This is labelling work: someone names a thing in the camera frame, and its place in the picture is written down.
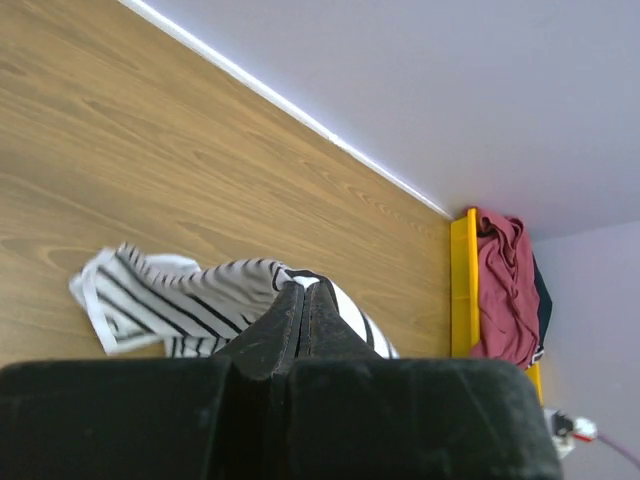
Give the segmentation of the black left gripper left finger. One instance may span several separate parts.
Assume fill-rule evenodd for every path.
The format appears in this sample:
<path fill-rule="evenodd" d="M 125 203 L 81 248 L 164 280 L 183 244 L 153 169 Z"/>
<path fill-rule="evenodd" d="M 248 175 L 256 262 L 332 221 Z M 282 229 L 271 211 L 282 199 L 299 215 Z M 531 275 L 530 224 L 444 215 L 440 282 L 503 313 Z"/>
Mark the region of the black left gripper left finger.
<path fill-rule="evenodd" d="M 251 380 L 286 372 L 299 343 L 304 296 L 301 285 L 286 283 L 268 310 L 214 356 L 229 358 Z"/>

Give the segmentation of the black white striped tank top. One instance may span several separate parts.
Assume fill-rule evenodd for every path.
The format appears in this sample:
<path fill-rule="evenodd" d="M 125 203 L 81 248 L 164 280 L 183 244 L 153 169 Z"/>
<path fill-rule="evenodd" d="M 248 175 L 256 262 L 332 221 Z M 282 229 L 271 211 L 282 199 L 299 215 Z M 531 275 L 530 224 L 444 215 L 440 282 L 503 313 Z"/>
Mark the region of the black white striped tank top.
<path fill-rule="evenodd" d="M 69 282 L 108 355 L 162 343 L 169 358 L 221 350 L 272 306 L 285 286 L 323 283 L 340 318 L 383 358 L 397 350 L 333 281 L 265 258 L 203 269 L 174 254 L 147 255 L 130 244 L 105 248 Z"/>

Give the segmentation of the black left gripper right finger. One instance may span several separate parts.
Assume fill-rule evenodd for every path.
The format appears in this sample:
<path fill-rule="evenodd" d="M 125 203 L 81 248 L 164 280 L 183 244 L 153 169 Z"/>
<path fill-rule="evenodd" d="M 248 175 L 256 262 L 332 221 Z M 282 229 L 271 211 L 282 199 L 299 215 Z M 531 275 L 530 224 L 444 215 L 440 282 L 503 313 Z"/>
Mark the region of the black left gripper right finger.
<path fill-rule="evenodd" d="M 306 289 L 298 340 L 299 359 L 381 359 L 339 315 L 328 287 Z"/>

